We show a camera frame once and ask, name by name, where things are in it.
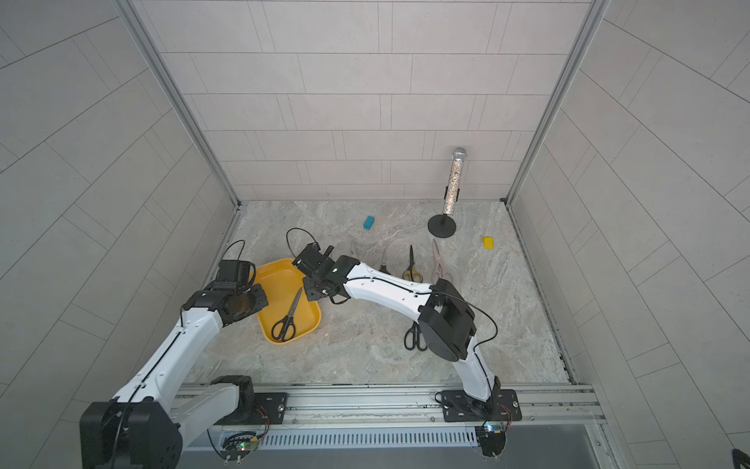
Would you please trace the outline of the yellow plastic storage box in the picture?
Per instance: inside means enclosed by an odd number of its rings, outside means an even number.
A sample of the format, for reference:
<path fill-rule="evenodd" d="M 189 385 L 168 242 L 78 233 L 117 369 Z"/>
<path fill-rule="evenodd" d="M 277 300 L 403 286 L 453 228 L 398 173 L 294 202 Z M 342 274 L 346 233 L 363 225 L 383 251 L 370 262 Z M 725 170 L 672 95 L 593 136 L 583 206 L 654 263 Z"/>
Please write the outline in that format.
<path fill-rule="evenodd" d="M 286 345 L 315 331 L 320 325 L 320 306 L 307 299 L 303 277 L 303 274 L 292 266 L 291 259 L 280 259 L 261 266 L 258 270 L 257 283 L 263 287 L 269 300 L 269 305 L 257 315 L 258 322 L 265 338 L 273 344 Z M 271 339 L 271 328 L 287 314 L 300 287 L 303 293 L 294 316 L 296 336 L 285 343 L 274 342 Z"/>

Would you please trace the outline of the black handled steel scissors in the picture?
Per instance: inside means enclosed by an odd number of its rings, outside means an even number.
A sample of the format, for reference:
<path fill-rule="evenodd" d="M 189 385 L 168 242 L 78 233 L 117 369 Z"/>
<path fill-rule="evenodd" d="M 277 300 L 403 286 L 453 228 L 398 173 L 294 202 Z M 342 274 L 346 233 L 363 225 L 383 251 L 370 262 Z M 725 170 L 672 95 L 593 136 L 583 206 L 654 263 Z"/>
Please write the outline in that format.
<path fill-rule="evenodd" d="M 378 271 L 383 274 L 390 275 L 390 272 L 387 266 L 387 254 L 388 254 L 388 248 L 385 248 L 381 256 L 381 262 L 380 262 L 380 267 Z"/>

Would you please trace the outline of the black handled silver scissors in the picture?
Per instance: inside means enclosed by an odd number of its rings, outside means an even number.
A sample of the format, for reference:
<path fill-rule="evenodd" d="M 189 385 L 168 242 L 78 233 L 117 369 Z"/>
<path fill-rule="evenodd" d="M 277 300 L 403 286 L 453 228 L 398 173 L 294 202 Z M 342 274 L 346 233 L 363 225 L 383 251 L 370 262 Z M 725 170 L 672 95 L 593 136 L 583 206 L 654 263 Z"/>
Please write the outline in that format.
<path fill-rule="evenodd" d="M 300 287 L 295 294 L 287 314 L 278 320 L 271 328 L 271 339 L 277 343 L 285 343 L 296 336 L 295 313 L 302 297 L 303 289 Z"/>

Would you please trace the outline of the yellow black handled scissors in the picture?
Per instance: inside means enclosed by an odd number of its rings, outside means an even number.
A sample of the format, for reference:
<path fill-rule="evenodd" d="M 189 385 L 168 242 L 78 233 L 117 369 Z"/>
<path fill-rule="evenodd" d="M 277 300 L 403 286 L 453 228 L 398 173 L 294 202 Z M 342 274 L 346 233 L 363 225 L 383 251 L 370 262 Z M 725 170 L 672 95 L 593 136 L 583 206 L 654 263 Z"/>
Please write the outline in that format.
<path fill-rule="evenodd" d="M 416 269 L 415 254 L 412 245 L 409 247 L 408 265 L 402 273 L 402 279 L 404 279 L 405 281 L 410 281 L 411 283 L 424 282 L 423 275 Z"/>

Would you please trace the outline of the black deli scissors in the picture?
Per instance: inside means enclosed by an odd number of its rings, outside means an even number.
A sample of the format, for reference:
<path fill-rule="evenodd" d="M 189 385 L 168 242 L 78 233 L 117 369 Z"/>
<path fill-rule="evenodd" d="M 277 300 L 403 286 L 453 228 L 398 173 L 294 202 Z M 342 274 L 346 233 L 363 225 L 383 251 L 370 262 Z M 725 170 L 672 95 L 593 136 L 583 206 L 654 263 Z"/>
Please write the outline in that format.
<path fill-rule="evenodd" d="M 423 343 L 422 339 L 423 334 L 418 322 L 412 322 L 404 334 L 404 348 L 407 351 L 417 350 L 419 352 L 426 352 L 428 346 Z"/>

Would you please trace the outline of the pink handled scissors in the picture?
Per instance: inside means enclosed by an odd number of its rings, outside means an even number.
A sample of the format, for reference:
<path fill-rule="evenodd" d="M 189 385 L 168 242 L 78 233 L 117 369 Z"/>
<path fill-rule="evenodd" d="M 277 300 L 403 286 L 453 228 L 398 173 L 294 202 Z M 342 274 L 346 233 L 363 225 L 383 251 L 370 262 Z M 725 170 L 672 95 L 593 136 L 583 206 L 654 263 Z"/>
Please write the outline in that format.
<path fill-rule="evenodd" d="M 440 279 L 444 279 L 449 283 L 453 283 L 453 275 L 447 268 L 443 256 L 439 251 L 439 246 L 436 240 L 433 240 L 433 258 L 434 258 L 434 269 L 432 275 L 432 283 L 436 285 Z"/>

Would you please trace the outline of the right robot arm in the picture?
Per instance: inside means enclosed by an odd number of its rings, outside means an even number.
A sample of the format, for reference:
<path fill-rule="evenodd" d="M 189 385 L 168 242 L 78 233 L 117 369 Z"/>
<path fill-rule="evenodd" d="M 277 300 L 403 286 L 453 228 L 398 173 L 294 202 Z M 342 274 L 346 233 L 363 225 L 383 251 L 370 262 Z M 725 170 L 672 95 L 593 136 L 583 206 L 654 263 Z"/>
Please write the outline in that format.
<path fill-rule="evenodd" d="M 333 260 L 314 242 L 292 265 L 304 275 L 310 300 L 342 295 L 389 308 L 418 324 L 428 350 L 453 363 L 464 394 L 476 402 L 490 401 L 497 379 L 480 351 L 475 311 L 450 281 L 416 283 L 350 256 Z"/>

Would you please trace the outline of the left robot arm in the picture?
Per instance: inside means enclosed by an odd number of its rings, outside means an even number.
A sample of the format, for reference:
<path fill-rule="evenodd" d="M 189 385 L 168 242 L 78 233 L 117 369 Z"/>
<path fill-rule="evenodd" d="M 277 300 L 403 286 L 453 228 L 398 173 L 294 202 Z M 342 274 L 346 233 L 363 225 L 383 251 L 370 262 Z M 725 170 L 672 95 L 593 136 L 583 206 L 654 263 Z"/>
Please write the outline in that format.
<path fill-rule="evenodd" d="M 181 308 L 179 320 L 143 368 L 80 423 L 85 468 L 174 468 L 185 446 L 215 423 L 244 423 L 259 414 L 252 380 L 228 375 L 181 408 L 173 402 L 204 348 L 224 328 L 267 307 L 261 285 L 208 285 Z"/>

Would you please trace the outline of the glitter microphone on stand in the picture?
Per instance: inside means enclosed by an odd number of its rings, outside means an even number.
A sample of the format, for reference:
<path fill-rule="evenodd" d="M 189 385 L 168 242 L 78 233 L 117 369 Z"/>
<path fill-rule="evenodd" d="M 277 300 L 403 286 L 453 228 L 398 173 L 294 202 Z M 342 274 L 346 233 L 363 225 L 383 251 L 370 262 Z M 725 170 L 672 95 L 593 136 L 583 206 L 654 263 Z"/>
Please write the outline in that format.
<path fill-rule="evenodd" d="M 428 222 L 428 231 L 436 238 L 450 238 L 456 232 L 457 225 L 452 218 L 460 193 L 460 181 L 467 151 L 456 148 L 452 153 L 448 183 L 443 197 L 443 213 L 433 216 Z"/>

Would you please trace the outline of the left circuit board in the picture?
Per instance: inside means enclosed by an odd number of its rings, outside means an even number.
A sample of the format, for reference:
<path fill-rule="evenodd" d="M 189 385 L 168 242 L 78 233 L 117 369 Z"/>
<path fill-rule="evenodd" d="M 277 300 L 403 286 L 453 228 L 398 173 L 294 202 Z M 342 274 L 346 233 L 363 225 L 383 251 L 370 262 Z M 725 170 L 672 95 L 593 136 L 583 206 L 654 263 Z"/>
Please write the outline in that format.
<path fill-rule="evenodd" d="M 255 432 L 241 432 L 224 439 L 222 453 L 225 464 L 234 462 L 240 465 L 250 453 L 254 453 L 260 445 L 260 439 Z"/>

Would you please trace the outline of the circuit board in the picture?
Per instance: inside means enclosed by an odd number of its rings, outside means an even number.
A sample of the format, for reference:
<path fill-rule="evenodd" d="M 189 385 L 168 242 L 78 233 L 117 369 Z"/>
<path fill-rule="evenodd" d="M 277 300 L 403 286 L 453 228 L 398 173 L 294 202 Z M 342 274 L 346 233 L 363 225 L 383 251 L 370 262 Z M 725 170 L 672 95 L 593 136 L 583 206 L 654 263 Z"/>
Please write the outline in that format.
<path fill-rule="evenodd" d="M 502 455 L 507 443 L 507 434 L 504 430 L 477 426 L 475 432 L 483 457 L 497 458 Z"/>
<path fill-rule="evenodd" d="M 254 453 L 260 445 L 260 439 L 255 432 L 241 432 L 224 439 L 222 453 L 225 464 L 234 462 L 240 465 L 250 453 Z"/>

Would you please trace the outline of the right circuit board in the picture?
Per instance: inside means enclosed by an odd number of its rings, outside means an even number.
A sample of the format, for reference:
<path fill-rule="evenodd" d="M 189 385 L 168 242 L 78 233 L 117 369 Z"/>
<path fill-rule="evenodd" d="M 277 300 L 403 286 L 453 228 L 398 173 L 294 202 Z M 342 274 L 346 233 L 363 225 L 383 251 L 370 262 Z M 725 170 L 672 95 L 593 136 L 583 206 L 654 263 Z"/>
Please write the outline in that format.
<path fill-rule="evenodd" d="M 504 430 L 477 426 L 475 432 L 483 457 L 497 458 L 502 455 L 507 443 L 507 434 Z"/>

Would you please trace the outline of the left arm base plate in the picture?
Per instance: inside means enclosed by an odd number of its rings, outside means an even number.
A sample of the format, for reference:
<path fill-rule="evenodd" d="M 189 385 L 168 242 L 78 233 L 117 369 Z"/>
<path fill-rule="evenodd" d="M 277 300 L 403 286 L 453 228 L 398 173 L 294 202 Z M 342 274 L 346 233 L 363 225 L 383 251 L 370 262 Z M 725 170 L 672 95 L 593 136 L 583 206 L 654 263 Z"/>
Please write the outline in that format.
<path fill-rule="evenodd" d="M 283 424 L 287 408 L 287 393 L 260 393 L 252 404 L 240 399 L 237 410 L 216 422 L 222 426 L 280 425 Z"/>

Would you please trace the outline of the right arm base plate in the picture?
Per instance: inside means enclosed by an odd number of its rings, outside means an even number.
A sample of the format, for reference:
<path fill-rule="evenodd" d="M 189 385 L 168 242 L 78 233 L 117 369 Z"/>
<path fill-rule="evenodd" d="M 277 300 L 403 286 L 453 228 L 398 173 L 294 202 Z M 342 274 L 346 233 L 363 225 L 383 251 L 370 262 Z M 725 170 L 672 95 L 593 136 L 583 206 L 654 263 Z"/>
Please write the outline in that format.
<path fill-rule="evenodd" d="M 494 389 L 486 402 L 469 397 L 462 390 L 435 394 L 446 422 L 511 422 L 523 419 L 515 390 Z"/>

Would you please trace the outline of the aluminium rail frame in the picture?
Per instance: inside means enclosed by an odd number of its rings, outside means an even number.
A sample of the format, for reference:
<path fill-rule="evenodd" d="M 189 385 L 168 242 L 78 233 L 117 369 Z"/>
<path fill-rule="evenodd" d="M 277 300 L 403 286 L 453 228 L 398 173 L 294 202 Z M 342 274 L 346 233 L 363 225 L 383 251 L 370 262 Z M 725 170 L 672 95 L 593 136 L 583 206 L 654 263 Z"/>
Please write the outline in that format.
<path fill-rule="evenodd" d="M 184 384 L 173 402 L 181 408 L 209 385 Z M 508 433 L 527 427 L 582 428 L 597 435 L 605 413 L 586 385 L 521 385 L 515 389 L 523 419 L 511 422 L 446 422 L 432 385 L 259 385 L 254 393 L 287 393 L 283 424 L 222 426 L 216 423 L 192 443 L 222 453 L 228 436 L 255 432 L 258 449 L 479 449 L 475 428 Z"/>

